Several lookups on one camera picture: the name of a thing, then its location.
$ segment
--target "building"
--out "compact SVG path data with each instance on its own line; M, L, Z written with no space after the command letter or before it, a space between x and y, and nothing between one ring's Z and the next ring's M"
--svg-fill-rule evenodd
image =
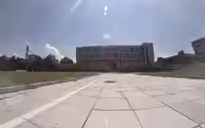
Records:
M205 62L205 37L192 42L192 47L195 52L195 60Z
M76 61L78 65L87 68L107 70L152 65L153 43L77 47Z

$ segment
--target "large white building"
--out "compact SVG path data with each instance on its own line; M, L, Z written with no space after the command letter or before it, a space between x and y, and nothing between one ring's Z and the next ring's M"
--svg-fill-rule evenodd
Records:
M192 42L192 47L195 51L196 60L205 62L205 37Z
M119 69L154 63L153 43L76 48L77 64L92 69Z

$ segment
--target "tree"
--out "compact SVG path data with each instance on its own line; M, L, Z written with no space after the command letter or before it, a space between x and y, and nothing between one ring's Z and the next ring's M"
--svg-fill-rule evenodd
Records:
M35 54L31 54L27 56L27 60L26 60L26 70L27 71L40 71L42 70L42 62L43 59Z
M44 67L48 71L53 71L57 69L58 60L56 59L55 55L49 54L44 58Z
M64 57L63 59L61 59L60 63L61 64L73 64L73 60L68 57Z

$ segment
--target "pavement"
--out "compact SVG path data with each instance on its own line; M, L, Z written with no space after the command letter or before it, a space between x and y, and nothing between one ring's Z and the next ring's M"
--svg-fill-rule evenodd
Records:
M106 73L3 94L0 128L205 128L205 80Z

